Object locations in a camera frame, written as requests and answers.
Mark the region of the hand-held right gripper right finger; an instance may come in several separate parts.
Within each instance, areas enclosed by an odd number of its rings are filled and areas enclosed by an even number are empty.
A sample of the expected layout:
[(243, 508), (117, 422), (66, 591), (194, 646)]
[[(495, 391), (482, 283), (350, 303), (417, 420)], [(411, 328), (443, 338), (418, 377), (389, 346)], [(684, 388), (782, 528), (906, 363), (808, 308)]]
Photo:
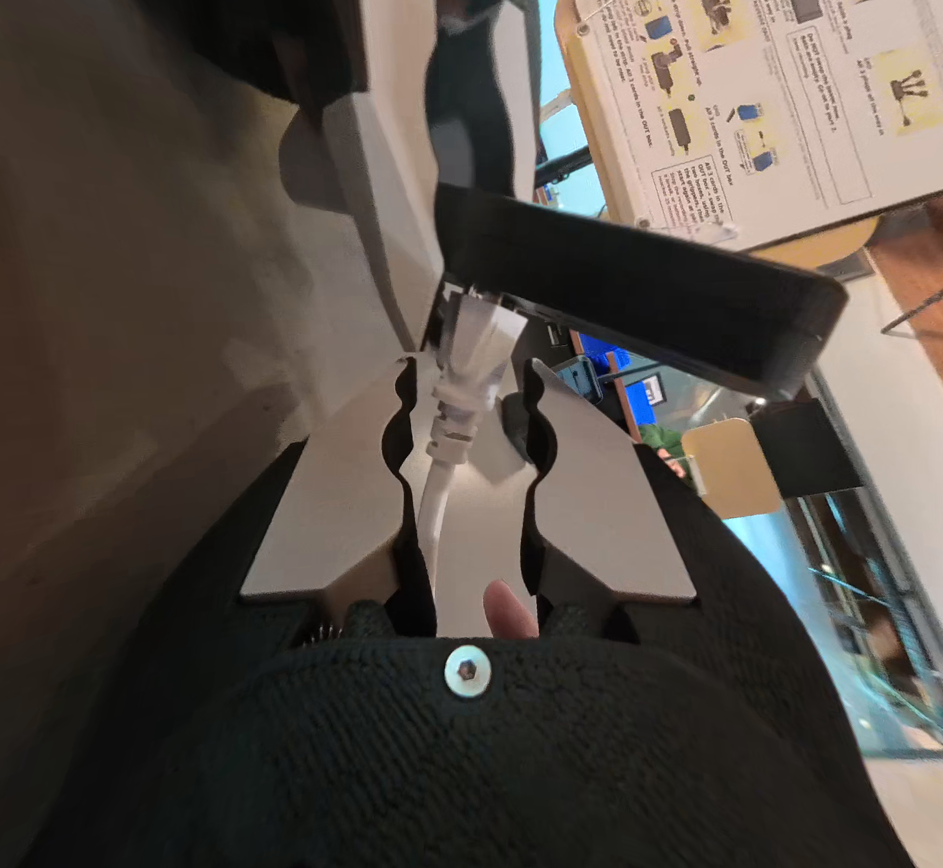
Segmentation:
[(548, 607), (608, 619), (626, 603), (689, 605), (696, 590), (642, 465), (638, 445), (543, 362), (525, 365), (521, 570)]

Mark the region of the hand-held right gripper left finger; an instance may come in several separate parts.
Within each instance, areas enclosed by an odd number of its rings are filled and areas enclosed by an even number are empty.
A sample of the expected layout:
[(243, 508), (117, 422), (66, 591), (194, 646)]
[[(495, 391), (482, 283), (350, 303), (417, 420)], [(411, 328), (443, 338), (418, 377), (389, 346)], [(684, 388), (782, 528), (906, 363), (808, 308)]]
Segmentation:
[(242, 582), (248, 602), (312, 600), (343, 618), (387, 603), (394, 545), (412, 515), (400, 471), (412, 451), (417, 366), (400, 357), (307, 439)]

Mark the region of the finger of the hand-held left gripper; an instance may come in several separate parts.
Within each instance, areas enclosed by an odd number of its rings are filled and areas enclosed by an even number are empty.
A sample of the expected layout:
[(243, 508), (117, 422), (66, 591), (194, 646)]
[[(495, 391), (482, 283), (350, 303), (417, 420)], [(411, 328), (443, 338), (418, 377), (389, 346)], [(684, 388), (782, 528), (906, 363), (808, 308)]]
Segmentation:
[(293, 197), (349, 215), (406, 352), (421, 349), (443, 258), (434, 224), (439, 167), (426, 117), (436, 0), (305, 0), (304, 34), (278, 34), (300, 109)]

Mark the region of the white power plug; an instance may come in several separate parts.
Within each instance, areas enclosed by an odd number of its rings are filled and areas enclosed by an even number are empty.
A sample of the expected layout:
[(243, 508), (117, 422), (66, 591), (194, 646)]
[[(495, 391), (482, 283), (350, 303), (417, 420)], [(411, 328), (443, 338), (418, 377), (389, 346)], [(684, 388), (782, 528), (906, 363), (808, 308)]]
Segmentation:
[(470, 293), (448, 298), (437, 355), (441, 375), (433, 388), (438, 410), (426, 449), (434, 462), (466, 462), (526, 325), (524, 314), (496, 301)]

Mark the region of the black power strip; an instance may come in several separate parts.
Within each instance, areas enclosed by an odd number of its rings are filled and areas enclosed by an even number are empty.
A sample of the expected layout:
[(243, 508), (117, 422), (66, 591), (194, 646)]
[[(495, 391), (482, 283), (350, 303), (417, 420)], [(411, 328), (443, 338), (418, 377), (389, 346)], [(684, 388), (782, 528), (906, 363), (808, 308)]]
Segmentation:
[(836, 280), (442, 183), (445, 277), (728, 390), (791, 400), (848, 303)]

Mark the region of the person's right hand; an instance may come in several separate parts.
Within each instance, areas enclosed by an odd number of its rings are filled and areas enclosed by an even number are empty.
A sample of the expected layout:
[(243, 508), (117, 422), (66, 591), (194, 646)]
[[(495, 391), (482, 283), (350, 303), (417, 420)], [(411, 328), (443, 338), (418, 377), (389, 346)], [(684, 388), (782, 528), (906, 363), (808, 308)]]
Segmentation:
[(483, 612), (492, 638), (505, 641), (536, 639), (536, 617), (502, 579), (489, 582), (482, 596)]

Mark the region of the beige sign card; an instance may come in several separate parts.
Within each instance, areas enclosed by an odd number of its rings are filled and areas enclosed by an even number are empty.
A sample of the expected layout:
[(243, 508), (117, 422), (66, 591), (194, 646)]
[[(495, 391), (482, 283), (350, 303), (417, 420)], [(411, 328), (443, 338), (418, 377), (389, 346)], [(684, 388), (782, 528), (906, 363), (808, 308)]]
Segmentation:
[(682, 434), (701, 500), (722, 520), (778, 511), (783, 497), (749, 421), (726, 419)]

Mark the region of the blue storage bin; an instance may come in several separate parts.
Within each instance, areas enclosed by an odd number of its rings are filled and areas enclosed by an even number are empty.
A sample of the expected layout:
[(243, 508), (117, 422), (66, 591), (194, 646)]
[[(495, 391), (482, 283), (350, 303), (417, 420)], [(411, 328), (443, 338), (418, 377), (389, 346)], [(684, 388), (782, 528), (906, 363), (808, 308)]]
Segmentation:
[(581, 332), (572, 332), (572, 343), (575, 349), (588, 358), (599, 377), (633, 365), (629, 351), (617, 344), (607, 343)]

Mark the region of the black sign card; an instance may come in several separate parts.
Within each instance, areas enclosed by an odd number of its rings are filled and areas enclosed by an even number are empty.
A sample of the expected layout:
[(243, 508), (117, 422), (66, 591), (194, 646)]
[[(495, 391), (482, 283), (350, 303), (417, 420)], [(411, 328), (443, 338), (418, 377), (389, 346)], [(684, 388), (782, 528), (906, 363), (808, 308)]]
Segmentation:
[(749, 423), (785, 500), (864, 487), (818, 399), (767, 404), (749, 415)]

